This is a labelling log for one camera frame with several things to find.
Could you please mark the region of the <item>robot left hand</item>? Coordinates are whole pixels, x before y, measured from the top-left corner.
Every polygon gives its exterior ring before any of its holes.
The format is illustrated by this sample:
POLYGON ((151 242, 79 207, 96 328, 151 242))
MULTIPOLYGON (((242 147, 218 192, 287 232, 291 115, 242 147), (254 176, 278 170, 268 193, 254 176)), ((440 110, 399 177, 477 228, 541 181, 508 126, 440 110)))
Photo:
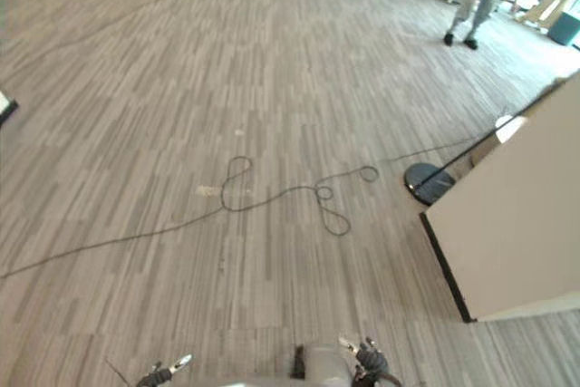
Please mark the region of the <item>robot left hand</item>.
POLYGON ((192 361, 193 355, 191 353, 181 356, 176 362, 169 365, 168 367, 163 367, 162 362, 156 362, 151 370, 140 378, 137 382, 137 387, 149 386, 161 386, 165 382, 170 382, 173 376, 185 369, 192 361))

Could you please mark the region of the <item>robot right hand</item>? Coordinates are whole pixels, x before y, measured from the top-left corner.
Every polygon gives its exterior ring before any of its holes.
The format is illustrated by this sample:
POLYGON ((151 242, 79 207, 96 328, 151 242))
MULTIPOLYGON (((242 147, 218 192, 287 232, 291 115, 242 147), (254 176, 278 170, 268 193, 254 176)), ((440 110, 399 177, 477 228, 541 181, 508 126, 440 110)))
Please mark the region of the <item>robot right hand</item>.
POLYGON ((352 354, 357 362, 355 378, 361 380, 367 376, 373 379, 380 378, 389 372, 389 366, 377 343, 369 336, 356 344, 345 336, 338 337, 338 343, 352 354))

